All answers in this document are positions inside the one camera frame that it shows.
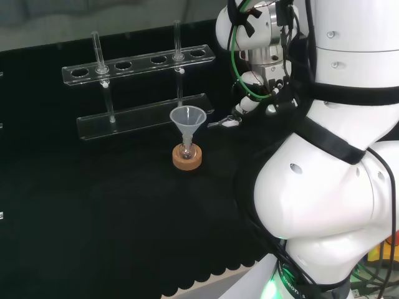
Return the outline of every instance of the glass test tube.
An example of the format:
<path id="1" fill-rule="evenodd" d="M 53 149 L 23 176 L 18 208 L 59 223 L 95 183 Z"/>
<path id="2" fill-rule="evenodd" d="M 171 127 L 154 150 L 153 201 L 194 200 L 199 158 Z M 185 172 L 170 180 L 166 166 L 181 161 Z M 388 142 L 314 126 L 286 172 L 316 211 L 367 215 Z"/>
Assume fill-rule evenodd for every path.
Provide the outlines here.
<path id="1" fill-rule="evenodd" d="M 103 86 L 102 92 L 105 100 L 105 106 L 107 106 L 108 116 L 111 123 L 115 123 L 115 113 L 113 112 L 111 90 L 110 90 L 110 80 L 101 80 L 101 85 Z"/>
<path id="2" fill-rule="evenodd" d="M 96 71 L 99 74 L 105 74 L 108 72 L 108 67 L 105 65 L 104 57 L 102 56 L 99 33 L 97 31 L 93 31 L 92 38 L 93 38 L 93 47 L 94 47 L 95 58 L 97 59 L 97 63 L 98 63 L 98 67 L 97 67 Z"/>
<path id="3" fill-rule="evenodd" d="M 184 55 L 181 53 L 181 39 L 180 39 L 180 21 L 175 20 L 173 23 L 173 27 L 175 28 L 175 54 L 173 55 L 173 59 L 175 61 L 183 60 Z M 177 89 L 177 105 L 178 107 L 183 105 L 183 80 L 182 76 L 185 73 L 185 70 L 181 67 L 176 67 L 176 89 Z"/>
<path id="4" fill-rule="evenodd" d="M 185 58 L 183 53 L 181 53 L 180 21 L 175 20 L 173 25 L 175 28 L 175 54 L 173 55 L 173 59 L 179 61 Z"/>
<path id="5" fill-rule="evenodd" d="M 176 72 L 176 89 L 177 89 L 177 105 L 183 106 L 183 74 L 185 70 L 183 67 L 175 68 Z"/>

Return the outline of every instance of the clear plastic funnel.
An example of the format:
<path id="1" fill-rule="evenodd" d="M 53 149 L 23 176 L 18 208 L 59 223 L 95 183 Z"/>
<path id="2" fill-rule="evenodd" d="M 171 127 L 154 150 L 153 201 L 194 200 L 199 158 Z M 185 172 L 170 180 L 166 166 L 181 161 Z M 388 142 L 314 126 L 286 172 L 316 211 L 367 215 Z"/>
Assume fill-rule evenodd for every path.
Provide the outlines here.
<path id="1" fill-rule="evenodd" d="M 179 155 L 183 159 L 194 158 L 196 150 L 192 144 L 193 134 L 206 120 L 205 111 L 195 106 L 180 106 L 171 111 L 170 119 L 183 134 L 183 144 L 179 148 Z"/>
<path id="2" fill-rule="evenodd" d="M 170 119 L 176 124 L 183 136 L 192 136 L 206 120 L 206 113 L 195 106 L 181 106 L 171 111 Z"/>

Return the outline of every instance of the green cable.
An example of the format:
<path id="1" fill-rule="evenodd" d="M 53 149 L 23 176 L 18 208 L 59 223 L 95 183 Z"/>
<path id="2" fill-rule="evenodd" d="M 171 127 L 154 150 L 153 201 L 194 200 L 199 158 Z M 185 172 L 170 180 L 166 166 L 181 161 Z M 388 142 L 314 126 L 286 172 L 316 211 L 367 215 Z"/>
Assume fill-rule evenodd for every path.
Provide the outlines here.
<path id="1" fill-rule="evenodd" d="M 244 11 L 245 11 L 245 7 L 248 5 L 248 3 L 249 3 L 250 1 L 251 1 L 251 0 L 247 0 L 247 1 L 244 3 L 244 5 L 243 5 L 243 6 L 241 7 L 241 9 L 240 9 L 240 12 L 244 12 Z M 237 26 L 235 26 L 234 29 L 233 29 L 233 38 L 232 38 L 232 41 L 231 41 L 231 63 L 232 63 L 232 65 L 233 65 L 234 72 L 236 73 L 237 80 L 241 83 L 241 85 L 244 87 L 244 89 L 245 89 L 250 95 L 252 95 L 252 96 L 254 96 L 254 97 L 256 97 L 256 98 L 261 98 L 261 99 L 269 98 L 270 95 L 257 95 L 256 93 L 250 91 L 250 89 L 247 87 L 247 85 L 245 85 L 245 83 L 244 83 L 244 81 L 242 80 L 240 74 L 238 73 L 238 70 L 237 70 L 237 67 L 236 67 L 236 61 L 235 61 L 235 59 L 234 59 L 234 49 L 235 49 L 235 46 L 236 46 L 236 36 L 237 36 Z"/>

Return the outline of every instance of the screw hole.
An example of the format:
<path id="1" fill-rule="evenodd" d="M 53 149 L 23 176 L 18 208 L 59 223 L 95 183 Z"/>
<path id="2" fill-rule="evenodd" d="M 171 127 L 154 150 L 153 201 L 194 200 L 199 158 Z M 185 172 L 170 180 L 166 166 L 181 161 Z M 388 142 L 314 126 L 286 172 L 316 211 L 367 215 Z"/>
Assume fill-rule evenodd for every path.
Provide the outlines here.
<path id="1" fill-rule="evenodd" d="M 293 172 L 295 172 L 296 174 L 302 174 L 302 168 L 300 168 L 298 165 L 296 164 L 290 164 L 289 167 L 291 168 L 291 170 Z"/>
<path id="2" fill-rule="evenodd" d="M 115 68 L 119 70 L 127 70 L 132 66 L 130 61 L 121 61 L 115 64 Z"/>
<path id="3" fill-rule="evenodd" d="M 205 55 L 204 50 L 191 50 L 190 55 L 193 57 L 202 57 Z"/>
<path id="4" fill-rule="evenodd" d="M 381 181 L 385 181 L 385 176 L 384 176 L 381 172 L 378 172 L 378 178 L 379 178 Z"/>
<path id="5" fill-rule="evenodd" d="M 151 58 L 153 64 L 164 64 L 166 62 L 166 56 L 155 56 Z"/>
<path id="6" fill-rule="evenodd" d="M 87 74 L 89 74 L 89 70 L 88 69 L 75 69 L 75 70 L 71 71 L 70 74 L 72 76 L 74 76 L 75 78 L 82 78 L 84 76 L 87 76 Z"/>

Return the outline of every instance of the black tablecloth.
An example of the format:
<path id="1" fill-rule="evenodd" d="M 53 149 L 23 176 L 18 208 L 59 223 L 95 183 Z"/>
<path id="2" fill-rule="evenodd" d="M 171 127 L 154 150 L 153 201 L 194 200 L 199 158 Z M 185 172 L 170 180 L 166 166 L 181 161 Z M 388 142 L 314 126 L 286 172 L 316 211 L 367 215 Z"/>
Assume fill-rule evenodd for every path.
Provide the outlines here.
<path id="1" fill-rule="evenodd" d="M 206 93 L 210 121 L 227 115 L 229 55 L 215 21 L 183 26 L 183 47 L 208 44 L 210 64 L 186 68 L 184 96 Z M 106 59 L 173 48 L 171 27 L 102 37 Z M 94 61 L 90 39 L 0 53 L 0 297 L 160 298 L 265 251 L 234 205 L 238 166 L 287 132 L 247 120 L 194 136 L 203 164 L 177 170 L 174 125 L 80 141 L 76 118 L 105 112 L 97 83 L 64 85 L 61 67 Z M 116 110 L 175 98 L 174 70 L 112 82 Z"/>

